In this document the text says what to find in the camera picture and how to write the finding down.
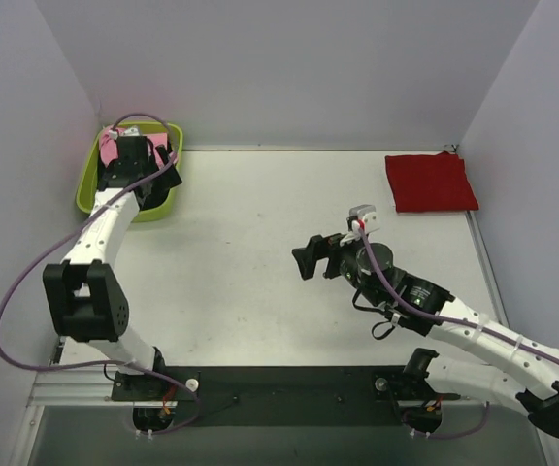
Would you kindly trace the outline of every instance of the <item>white wall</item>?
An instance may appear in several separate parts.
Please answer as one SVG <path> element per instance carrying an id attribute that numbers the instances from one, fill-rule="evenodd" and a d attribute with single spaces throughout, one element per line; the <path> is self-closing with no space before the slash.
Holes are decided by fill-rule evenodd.
<path id="1" fill-rule="evenodd" d="M 461 144 L 510 324 L 559 347 L 559 0 L 542 0 Z"/>
<path id="2" fill-rule="evenodd" d="M 76 223 L 73 198 L 97 129 L 85 93 L 31 0 L 0 0 L 0 299 L 39 251 Z M 46 362 L 54 342 L 40 273 L 5 318 L 3 344 Z M 0 361 L 0 466 L 34 375 Z"/>
<path id="3" fill-rule="evenodd" d="M 457 143 L 537 0 L 37 0 L 105 120 L 193 145 Z"/>

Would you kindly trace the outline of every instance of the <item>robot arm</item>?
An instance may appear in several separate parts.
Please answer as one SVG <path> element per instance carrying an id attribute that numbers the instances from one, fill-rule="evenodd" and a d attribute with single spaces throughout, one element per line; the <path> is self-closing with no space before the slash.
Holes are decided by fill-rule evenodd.
<path id="1" fill-rule="evenodd" d="M 118 152 L 98 183 L 92 213 L 109 208 L 83 231 L 60 264 L 49 264 L 43 273 L 55 331 L 100 350 L 109 359 L 153 370 L 160 364 L 157 349 L 144 342 L 128 325 L 129 306 L 115 278 L 115 257 L 126 229 L 152 193 L 181 183 L 175 167 L 110 201 L 126 186 L 158 171 L 148 138 L 136 127 L 116 139 Z M 120 366 L 130 375 L 137 371 Z"/>
<path id="2" fill-rule="evenodd" d="M 395 267 L 392 251 L 386 245 L 366 245 L 364 238 L 378 229 L 373 206 L 351 209 L 347 226 L 347 234 L 314 236 L 305 248 L 293 250 L 302 278 L 311 278 L 316 262 L 327 258 L 323 276 L 345 277 L 393 325 L 447 342 L 487 363 L 466 364 L 439 357 L 433 351 L 421 352 L 418 363 L 413 361 L 408 367 L 418 367 L 419 377 L 434 391 L 503 404 L 528 414 L 534 425 L 559 438 L 559 366 L 522 347 L 557 360 L 559 349 L 527 339 L 471 309 L 446 289 Z M 417 312 L 400 305 L 382 284 L 371 257 L 393 294 Z M 494 334 L 503 335 L 513 344 Z"/>

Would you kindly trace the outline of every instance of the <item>pink object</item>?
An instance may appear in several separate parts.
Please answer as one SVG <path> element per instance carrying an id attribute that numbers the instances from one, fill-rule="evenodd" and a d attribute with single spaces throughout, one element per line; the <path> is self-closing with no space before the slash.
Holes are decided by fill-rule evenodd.
<path id="1" fill-rule="evenodd" d="M 110 162 L 117 159 L 117 147 L 115 146 L 115 141 L 110 137 L 108 131 L 111 127 L 107 127 L 103 129 L 101 132 L 101 137 L 98 143 L 98 148 L 100 150 L 100 157 L 101 161 L 105 166 L 108 166 Z M 118 128 L 117 133 L 120 134 L 126 128 Z M 161 168 L 163 166 L 163 160 L 161 160 L 161 156 L 156 151 L 157 146 L 165 146 L 167 148 L 167 133 L 154 133 L 154 134 L 147 134 L 146 135 L 154 144 L 154 158 L 156 159 L 156 164 Z"/>

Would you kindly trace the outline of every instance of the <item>green tray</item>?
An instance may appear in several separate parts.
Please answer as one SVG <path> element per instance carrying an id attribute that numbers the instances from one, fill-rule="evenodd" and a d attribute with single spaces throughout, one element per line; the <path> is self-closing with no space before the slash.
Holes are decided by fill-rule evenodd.
<path id="1" fill-rule="evenodd" d="M 176 163 L 176 168 L 181 166 L 182 160 L 182 131 L 175 124 L 168 123 L 170 128 L 179 138 L 176 142 L 170 140 L 172 143 L 172 148 L 178 148 L 179 157 Z M 120 124 L 118 127 L 129 127 L 138 126 L 143 134 L 152 133 L 164 133 L 165 128 L 155 121 L 126 121 Z M 96 194 L 96 185 L 98 184 L 97 167 L 98 167 L 98 143 L 101 136 L 102 130 L 96 135 L 94 139 L 94 144 L 92 144 L 89 153 L 87 154 L 87 160 L 83 166 L 82 179 L 79 182 L 79 187 L 77 188 L 77 207 L 82 212 L 89 214 L 92 212 L 94 207 L 94 195 Z M 176 198 L 176 189 L 170 189 L 167 199 L 158 207 L 154 209 L 148 209 L 146 211 L 140 211 L 133 221 L 155 221 L 160 220 L 170 213 L 172 206 L 174 205 L 174 199 Z"/>

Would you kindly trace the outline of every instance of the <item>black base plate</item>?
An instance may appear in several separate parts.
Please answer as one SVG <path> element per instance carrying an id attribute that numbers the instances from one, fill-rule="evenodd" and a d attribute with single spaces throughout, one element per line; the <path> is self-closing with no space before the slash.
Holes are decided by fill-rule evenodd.
<path id="1" fill-rule="evenodd" d="M 167 367 L 179 382 L 199 381 L 198 426 L 374 426 L 397 425 L 396 401 L 430 400 L 424 381 L 403 375 L 404 366 L 358 367 Z M 386 390 L 375 389 L 384 378 Z M 167 384 L 147 376 L 118 373 L 114 401 L 158 401 Z M 458 398 L 450 395 L 446 398 Z M 175 422 L 197 410 L 191 396 L 177 390 Z"/>

